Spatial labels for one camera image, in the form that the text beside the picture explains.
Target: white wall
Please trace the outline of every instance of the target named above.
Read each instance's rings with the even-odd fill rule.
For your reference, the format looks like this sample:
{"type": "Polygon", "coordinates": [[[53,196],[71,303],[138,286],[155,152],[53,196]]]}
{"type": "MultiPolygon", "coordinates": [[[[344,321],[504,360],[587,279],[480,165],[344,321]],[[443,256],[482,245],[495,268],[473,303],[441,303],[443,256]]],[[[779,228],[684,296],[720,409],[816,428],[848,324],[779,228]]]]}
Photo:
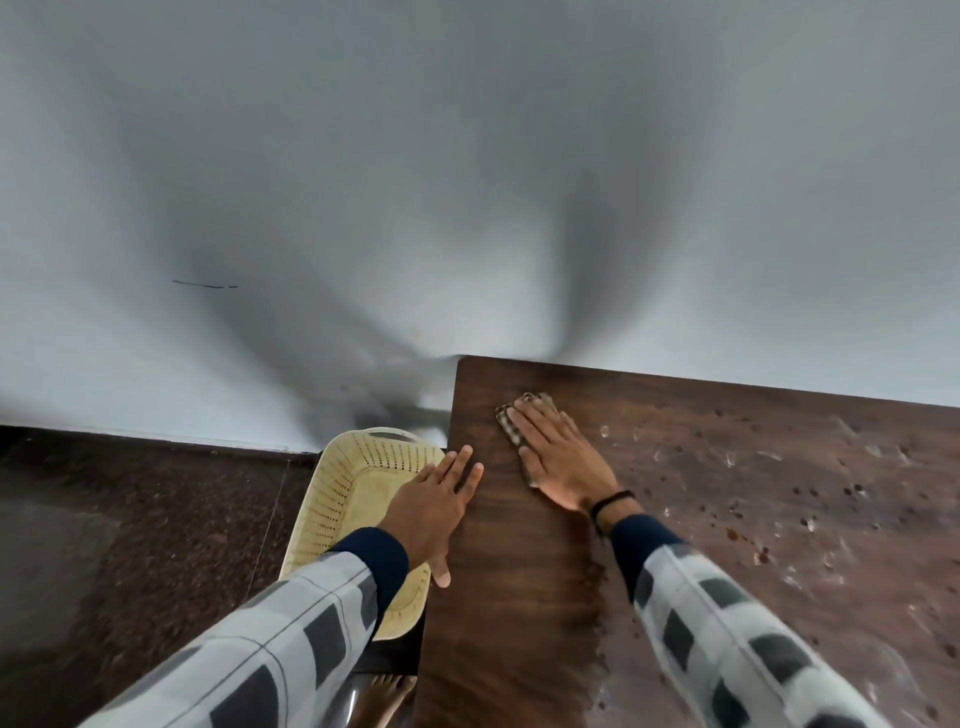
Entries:
{"type": "Polygon", "coordinates": [[[2,2],[0,421],[318,449],[462,353],[960,405],[953,0],[2,2]]]}

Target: dark speckled floor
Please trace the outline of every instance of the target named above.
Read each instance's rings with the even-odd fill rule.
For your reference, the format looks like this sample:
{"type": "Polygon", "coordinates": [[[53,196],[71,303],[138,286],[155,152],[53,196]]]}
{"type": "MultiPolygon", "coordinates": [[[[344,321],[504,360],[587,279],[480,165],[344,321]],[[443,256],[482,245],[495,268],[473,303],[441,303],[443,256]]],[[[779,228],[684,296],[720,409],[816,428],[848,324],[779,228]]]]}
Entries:
{"type": "Polygon", "coordinates": [[[316,459],[0,427],[0,723],[76,725],[269,585],[316,459]]]}

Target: navy blue cuff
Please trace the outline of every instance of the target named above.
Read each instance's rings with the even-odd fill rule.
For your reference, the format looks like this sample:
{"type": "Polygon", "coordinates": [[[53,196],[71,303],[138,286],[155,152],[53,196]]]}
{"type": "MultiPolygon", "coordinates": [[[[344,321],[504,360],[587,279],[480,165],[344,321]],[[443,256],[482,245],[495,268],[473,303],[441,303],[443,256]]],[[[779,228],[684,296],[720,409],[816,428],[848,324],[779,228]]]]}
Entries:
{"type": "Polygon", "coordinates": [[[400,542],[379,528],[358,528],[345,536],[331,551],[352,553],[367,565],[376,582],[376,626],[374,634],[383,621],[383,615],[400,591],[410,571],[410,560],[400,542]]]}
{"type": "Polygon", "coordinates": [[[646,514],[628,516],[613,527],[610,543],[616,564],[620,567],[624,581],[627,582],[627,594],[634,598],[636,580],[643,571],[647,558],[661,546],[682,544],[684,540],[677,534],[646,514]]]}

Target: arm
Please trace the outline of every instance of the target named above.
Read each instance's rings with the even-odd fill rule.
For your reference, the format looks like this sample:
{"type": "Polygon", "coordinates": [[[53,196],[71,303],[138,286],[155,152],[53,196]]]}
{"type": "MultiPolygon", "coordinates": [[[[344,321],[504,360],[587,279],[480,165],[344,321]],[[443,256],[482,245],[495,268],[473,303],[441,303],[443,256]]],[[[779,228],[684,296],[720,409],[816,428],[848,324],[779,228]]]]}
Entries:
{"type": "Polygon", "coordinates": [[[84,722],[116,726],[319,725],[411,567],[449,583],[446,542],[483,474],[450,452],[397,491],[376,528],[346,536],[271,585],[84,722]]]}
{"type": "MultiPolygon", "coordinates": [[[[551,499],[588,513],[620,490],[576,424],[542,402],[508,412],[520,456],[551,499]]],[[[663,671],[706,726],[889,728],[856,689],[703,554],[618,500],[597,515],[663,671]]]]}

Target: brown tabletop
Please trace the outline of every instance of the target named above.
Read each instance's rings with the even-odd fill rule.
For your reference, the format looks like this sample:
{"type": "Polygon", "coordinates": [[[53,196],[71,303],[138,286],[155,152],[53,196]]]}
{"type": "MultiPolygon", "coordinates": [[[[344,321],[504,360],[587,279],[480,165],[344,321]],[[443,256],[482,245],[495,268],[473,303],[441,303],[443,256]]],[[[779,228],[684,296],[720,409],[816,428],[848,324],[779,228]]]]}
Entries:
{"type": "Polygon", "coordinates": [[[524,485],[493,410],[525,391],[895,725],[960,725],[960,410],[480,357],[450,445],[487,471],[427,601],[416,725],[694,722],[609,547],[524,485]]]}

